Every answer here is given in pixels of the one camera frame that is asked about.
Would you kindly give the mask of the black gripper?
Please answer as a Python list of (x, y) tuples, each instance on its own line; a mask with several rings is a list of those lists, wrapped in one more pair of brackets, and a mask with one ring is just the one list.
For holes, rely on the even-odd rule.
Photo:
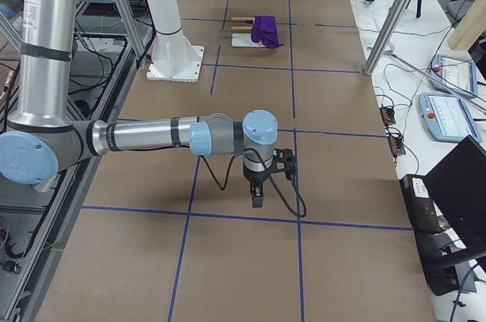
[(269, 178), (268, 172), (256, 172), (243, 166), (243, 175), (250, 183), (252, 207), (261, 208), (264, 203), (264, 182)]

